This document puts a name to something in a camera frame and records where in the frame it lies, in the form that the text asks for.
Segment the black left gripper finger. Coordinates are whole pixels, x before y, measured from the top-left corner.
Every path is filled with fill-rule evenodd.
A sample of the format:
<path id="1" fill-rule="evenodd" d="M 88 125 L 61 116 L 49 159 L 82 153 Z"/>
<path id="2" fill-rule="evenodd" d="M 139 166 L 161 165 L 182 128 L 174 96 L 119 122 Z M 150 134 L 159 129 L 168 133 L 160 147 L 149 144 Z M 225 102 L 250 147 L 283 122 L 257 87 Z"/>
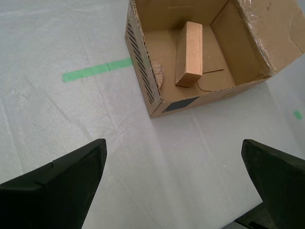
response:
<path id="1" fill-rule="evenodd" d="M 305 161 L 251 139 L 241 155 L 248 175 L 279 229 L 305 227 Z"/>
<path id="2" fill-rule="evenodd" d="M 0 186 L 2 229 L 80 229 L 101 181 L 105 139 Z"/>

